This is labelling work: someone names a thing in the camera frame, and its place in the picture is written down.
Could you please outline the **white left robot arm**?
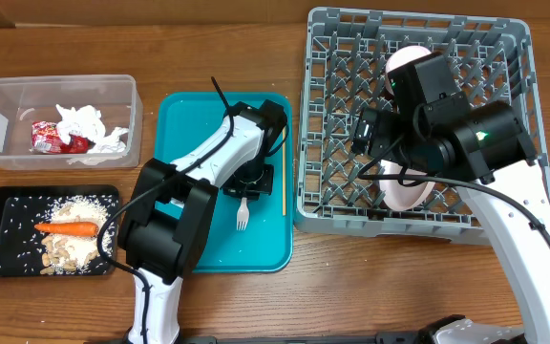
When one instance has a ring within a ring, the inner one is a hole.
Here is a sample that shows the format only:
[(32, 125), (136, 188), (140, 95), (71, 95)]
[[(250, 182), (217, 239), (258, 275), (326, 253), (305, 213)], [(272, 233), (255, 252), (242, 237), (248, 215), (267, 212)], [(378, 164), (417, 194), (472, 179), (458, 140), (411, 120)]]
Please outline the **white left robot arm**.
[(176, 342), (181, 284), (202, 256), (219, 194), (244, 203), (271, 194), (275, 168), (266, 159), (283, 145), (286, 126), (282, 105), (238, 102), (193, 151), (142, 167), (117, 239), (136, 288), (134, 324), (124, 342)]

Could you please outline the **pink bowl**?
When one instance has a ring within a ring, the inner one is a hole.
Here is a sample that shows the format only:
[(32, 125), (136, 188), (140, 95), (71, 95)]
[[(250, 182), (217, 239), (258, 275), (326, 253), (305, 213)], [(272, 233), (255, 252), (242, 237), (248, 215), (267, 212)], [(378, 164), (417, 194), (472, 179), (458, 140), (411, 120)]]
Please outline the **pink bowl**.
[(386, 75), (386, 89), (392, 95), (393, 89), (391, 86), (391, 79), (389, 73), (411, 61), (414, 61), (418, 58), (431, 54), (432, 51), (417, 45), (411, 45), (399, 49), (387, 60), (385, 66), (385, 75)]

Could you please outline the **orange carrot piece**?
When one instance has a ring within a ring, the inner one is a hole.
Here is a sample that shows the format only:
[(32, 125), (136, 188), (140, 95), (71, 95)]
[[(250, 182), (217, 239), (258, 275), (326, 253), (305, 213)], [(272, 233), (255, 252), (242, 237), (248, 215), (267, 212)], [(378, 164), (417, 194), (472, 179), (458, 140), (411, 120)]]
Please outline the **orange carrot piece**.
[(51, 234), (93, 237), (97, 235), (99, 227), (91, 222), (49, 223), (35, 224), (34, 228)]

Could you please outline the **red snack wrapper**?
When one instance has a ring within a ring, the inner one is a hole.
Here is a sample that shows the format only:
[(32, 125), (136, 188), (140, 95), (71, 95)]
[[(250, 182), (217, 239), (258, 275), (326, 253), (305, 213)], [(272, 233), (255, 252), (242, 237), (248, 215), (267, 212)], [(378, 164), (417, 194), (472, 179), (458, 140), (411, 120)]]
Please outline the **red snack wrapper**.
[(92, 143), (80, 136), (70, 135), (65, 143), (60, 138), (54, 122), (36, 121), (32, 124), (32, 151), (43, 154), (84, 154)]

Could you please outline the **wooden chopstick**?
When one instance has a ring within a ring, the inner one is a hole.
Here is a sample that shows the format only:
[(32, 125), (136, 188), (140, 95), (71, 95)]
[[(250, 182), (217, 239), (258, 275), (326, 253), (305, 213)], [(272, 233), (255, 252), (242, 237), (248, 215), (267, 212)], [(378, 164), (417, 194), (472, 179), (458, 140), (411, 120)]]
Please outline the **wooden chopstick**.
[(284, 142), (281, 148), (282, 152), (282, 213), (283, 216), (286, 216), (287, 210), (286, 210), (286, 204), (287, 204), (287, 196), (286, 196), (286, 143)]

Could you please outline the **white plastic fork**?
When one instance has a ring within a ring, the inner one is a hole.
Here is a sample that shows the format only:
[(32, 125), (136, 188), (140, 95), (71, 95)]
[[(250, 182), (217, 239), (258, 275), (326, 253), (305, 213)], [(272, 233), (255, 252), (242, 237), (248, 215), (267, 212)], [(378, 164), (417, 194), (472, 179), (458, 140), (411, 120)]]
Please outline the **white plastic fork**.
[(236, 229), (238, 231), (244, 231), (249, 221), (249, 209), (247, 206), (247, 198), (242, 197), (241, 203), (237, 211), (237, 223)]

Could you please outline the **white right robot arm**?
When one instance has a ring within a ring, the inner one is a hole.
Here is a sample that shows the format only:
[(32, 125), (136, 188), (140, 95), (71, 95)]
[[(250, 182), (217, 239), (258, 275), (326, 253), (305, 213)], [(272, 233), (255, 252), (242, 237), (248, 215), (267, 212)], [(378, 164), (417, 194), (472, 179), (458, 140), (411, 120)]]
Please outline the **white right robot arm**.
[(352, 141), (373, 163), (390, 161), (400, 188), (442, 183), (477, 217), (518, 302), (523, 327), (463, 329), (459, 320), (423, 331), (430, 343), (550, 343), (550, 204), (538, 153), (503, 101), (473, 108), (446, 58), (403, 49), (386, 64), (396, 111), (365, 109)]

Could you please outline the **white paper napkin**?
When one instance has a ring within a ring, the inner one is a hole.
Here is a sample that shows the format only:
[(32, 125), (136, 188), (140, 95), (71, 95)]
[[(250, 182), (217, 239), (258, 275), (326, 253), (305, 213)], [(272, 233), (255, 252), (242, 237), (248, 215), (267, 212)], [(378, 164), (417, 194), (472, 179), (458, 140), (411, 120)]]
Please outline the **white paper napkin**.
[(86, 139), (89, 148), (85, 158), (70, 158), (66, 160), (69, 165), (86, 166), (129, 166), (131, 161), (128, 157), (127, 144), (122, 136), (129, 133), (128, 128), (114, 127), (107, 133), (102, 115), (93, 105), (86, 105), (76, 109), (64, 108), (56, 104), (55, 108), (61, 120), (56, 124), (56, 131), (65, 144), (72, 143), (72, 137)]

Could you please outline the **large white plate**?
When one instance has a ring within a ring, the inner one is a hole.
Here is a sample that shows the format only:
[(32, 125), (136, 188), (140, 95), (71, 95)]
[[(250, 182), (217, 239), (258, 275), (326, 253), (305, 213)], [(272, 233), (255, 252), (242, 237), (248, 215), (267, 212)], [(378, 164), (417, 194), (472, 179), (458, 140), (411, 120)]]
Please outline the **large white plate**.
[[(381, 167), (384, 174), (398, 174), (402, 170), (402, 166), (390, 161), (381, 161)], [(426, 175), (412, 169), (407, 172), (411, 175)], [(394, 180), (382, 180), (379, 181), (379, 189), (385, 193), (383, 201), (389, 209), (404, 211), (423, 203), (434, 189), (434, 183), (407, 187)]]

